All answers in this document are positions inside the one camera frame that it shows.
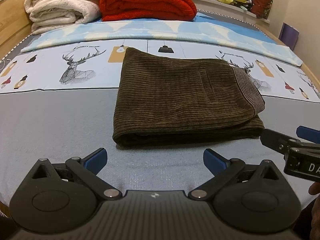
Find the gray bed sheet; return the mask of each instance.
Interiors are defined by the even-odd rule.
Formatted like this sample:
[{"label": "gray bed sheet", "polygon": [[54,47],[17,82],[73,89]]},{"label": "gray bed sheet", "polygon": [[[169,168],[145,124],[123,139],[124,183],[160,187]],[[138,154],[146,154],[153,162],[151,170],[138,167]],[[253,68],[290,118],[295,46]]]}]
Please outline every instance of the gray bed sheet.
[{"label": "gray bed sheet", "polygon": [[[117,89],[34,91],[0,95],[0,201],[9,204],[22,179],[41,157],[63,163],[85,157],[99,147],[108,164],[98,176],[123,193],[135,190],[185,190],[212,178],[203,152],[212,148],[226,158],[249,164],[271,159],[280,170],[283,156],[258,139],[225,143],[123,150],[112,140]],[[260,114],[265,127],[295,137],[298,126],[320,130],[320,104],[264,97]],[[286,175],[302,206],[314,197],[310,181]]]}]

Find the folded red blanket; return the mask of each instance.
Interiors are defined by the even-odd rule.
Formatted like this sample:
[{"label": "folded red blanket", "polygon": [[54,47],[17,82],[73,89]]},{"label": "folded red blanket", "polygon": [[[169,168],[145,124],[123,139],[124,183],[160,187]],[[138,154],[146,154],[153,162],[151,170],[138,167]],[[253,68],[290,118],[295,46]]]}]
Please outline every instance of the folded red blanket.
[{"label": "folded red blanket", "polygon": [[196,16],[192,0],[100,0],[103,21],[137,18],[190,21]]}]

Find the metal screw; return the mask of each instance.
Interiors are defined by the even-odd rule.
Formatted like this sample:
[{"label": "metal screw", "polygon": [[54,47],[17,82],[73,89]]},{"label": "metal screw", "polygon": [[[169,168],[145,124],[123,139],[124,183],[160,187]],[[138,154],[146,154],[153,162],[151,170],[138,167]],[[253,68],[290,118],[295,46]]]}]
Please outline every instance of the metal screw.
[{"label": "metal screw", "polygon": [[191,195],[195,198],[204,198],[207,195],[207,193],[204,190],[196,189],[191,192]]},{"label": "metal screw", "polygon": [[106,196],[106,197],[116,197],[120,194],[120,192],[117,190],[117,189],[107,189],[103,192],[103,194]]}]

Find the folded corduroy pants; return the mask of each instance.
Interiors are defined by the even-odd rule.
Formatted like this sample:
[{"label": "folded corduroy pants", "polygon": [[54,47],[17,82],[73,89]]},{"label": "folded corduroy pants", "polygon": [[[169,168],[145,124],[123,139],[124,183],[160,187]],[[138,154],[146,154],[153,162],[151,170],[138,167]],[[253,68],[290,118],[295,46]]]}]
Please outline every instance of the folded corduroy pants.
[{"label": "folded corduroy pants", "polygon": [[242,68],[128,48],[114,113],[122,147],[257,138],[264,100]]}]

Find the blue gripper pad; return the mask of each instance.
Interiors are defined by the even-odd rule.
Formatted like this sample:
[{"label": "blue gripper pad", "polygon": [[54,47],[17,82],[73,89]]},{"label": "blue gripper pad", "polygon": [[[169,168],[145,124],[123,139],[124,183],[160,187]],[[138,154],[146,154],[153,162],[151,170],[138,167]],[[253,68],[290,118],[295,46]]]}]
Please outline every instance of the blue gripper pad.
[{"label": "blue gripper pad", "polygon": [[305,139],[313,143],[320,143],[320,131],[318,130],[299,126],[296,133],[297,136],[301,139]]},{"label": "blue gripper pad", "polygon": [[203,163],[214,175],[218,175],[230,166],[230,161],[216,153],[212,149],[206,149],[203,153]]},{"label": "blue gripper pad", "polygon": [[83,167],[97,175],[107,164],[108,154],[104,148],[100,148],[82,160]]}]

